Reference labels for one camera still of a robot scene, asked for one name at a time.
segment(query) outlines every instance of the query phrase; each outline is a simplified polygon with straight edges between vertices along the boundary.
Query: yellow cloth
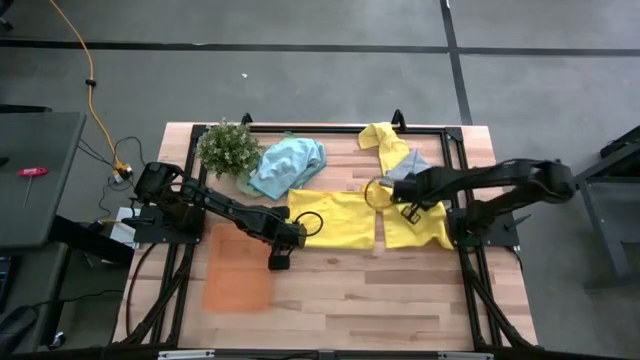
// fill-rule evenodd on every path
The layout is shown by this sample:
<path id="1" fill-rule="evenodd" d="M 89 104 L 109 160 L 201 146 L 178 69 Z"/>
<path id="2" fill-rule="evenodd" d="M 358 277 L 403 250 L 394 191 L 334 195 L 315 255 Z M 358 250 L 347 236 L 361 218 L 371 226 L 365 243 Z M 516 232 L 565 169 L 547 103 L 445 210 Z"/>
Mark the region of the yellow cloth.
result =
<path id="1" fill-rule="evenodd" d="M 378 146 L 383 174 L 396 167 L 410 152 L 409 145 L 398 138 L 391 123 L 370 124 L 358 134 L 358 142 L 361 149 Z M 389 196 L 391 191 L 388 188 L 383 188 L 383 191 L 374 190 L 370 189 L 368 195 L 375 193 L 374 196 Z M 372 200 L 370 202 L 374 204 L 380 203 Z M 402 216 L 401 211 L 405 206 L 407 204 L 395 205 L 382 211 L 384 237 L 388 248 L 423 246 L 436 238 L 443 248 L 453 250 L 445 228 L 446 209 L 441 202 L 428 211 L 418 210 L 421 218 L 415 225 Z"/>
<path id="2" fill-rule="evenodd" d="M 324 220 L 317 235 L 307 238 L 306 246 L 341 249 L 372 249 L 375 241 L 376 213 L 360 191 L 315 191 L 289 189 L 289 209 L 294 220 L 305 211 L 315 211 Z M 315 232 L 320 220 L 314 215 L 300 218 L 307 233 Z"/>

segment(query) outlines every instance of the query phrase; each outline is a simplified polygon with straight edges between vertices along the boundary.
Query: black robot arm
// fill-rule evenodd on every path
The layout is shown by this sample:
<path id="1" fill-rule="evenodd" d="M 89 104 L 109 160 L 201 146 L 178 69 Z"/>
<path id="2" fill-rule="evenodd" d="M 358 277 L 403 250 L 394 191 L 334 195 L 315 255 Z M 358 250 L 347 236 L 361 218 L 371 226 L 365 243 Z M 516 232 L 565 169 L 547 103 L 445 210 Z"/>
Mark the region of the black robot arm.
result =
<path id="1" fill-rule="evenodd" d="M 174 182 L 182 176 L 182 182 Z M 180 186 L 174 191 L 172 186 Z M 194 221 L 202 221 L 193 216 L 195 209 L 201 208 L 225 217 L 235 223 L 238 229 L 249 236 L 271 246 L 269 268 L 281 270 L 289 268 L 289 254 L 296 248 L 303 248 L 307 231 L 302 224 L 288 224 L 289 208 L 243 205 L 213 189 L 199 184 L 197 179 L 184 178 L 179 166 L 152 162 L 146 165 L 136 184 L 135 194 L 144 206 L 155 206 L 161 212 L 160 218 L 131 218 L 127 223 L 138 228 L 153 226 L 162 222 L 164 228 L 176 231 L 190 231 Z"/>
<path id="2" fill-rule="evenodd" d="M 569 201 L 574 194 L 572 179 L 571 169 L 554 161 L 514 159 L 469 170 L 432 167 L 395 181 L 392 201 L 410 203 L 402 215 L 416 223 L 420 220 L 419 208 L 429 209 L 461 190 L 514 186 L 492 200 L 474 200 L 467 204 L 466 229 L 482 232 L 496 217 L 532 203 Z"/>

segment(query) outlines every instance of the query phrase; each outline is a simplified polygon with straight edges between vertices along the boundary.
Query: orange cloth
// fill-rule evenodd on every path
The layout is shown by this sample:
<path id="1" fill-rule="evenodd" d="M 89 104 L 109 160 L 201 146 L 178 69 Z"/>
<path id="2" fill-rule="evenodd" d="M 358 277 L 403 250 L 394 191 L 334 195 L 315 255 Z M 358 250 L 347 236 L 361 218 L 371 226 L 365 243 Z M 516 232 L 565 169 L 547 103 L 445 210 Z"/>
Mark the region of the orange cloth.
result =
<path id="1" fill-rule="evenodd" d="M 202 309 L 212 312 L 263 311 L 271 303 L 269 246 L 234 224 L 211 230 Z"/>

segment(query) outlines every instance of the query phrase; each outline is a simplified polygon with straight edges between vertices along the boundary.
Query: potted plant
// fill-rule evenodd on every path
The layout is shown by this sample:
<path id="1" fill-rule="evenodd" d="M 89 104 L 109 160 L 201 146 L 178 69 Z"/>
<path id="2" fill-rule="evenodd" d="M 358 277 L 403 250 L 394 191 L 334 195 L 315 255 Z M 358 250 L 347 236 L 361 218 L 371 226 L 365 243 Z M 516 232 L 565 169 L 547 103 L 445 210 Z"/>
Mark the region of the potted plant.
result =
<path id="1" fill-rule="evenodd" d="M 222 174 L 248 176 L 260 161 L 260 145 L 247 126 L 223 122 L 200 137 L 196 155 L 218 179 Z"/>

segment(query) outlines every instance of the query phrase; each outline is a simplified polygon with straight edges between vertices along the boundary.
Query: screwdriver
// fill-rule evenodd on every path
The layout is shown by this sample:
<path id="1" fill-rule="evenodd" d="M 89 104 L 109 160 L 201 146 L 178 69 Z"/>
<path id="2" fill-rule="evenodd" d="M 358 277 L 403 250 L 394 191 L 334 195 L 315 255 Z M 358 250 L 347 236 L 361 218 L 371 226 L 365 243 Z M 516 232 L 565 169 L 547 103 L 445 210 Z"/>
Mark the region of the screwdriver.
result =
<path id="1" fill-rule="evenodd" d="M 27 193 L 24 195 L 24 204 L 22 204 L 23 208 L 27 206 L 27 199 L 29 199 L 29 192 L 31 191 L 31 182 L 33 181 L 33 178 L 46 175 L 48 172 L 49 171 L 43 167 L 26 168 L 18 171 L 18 175 L 29 178 Z"/>

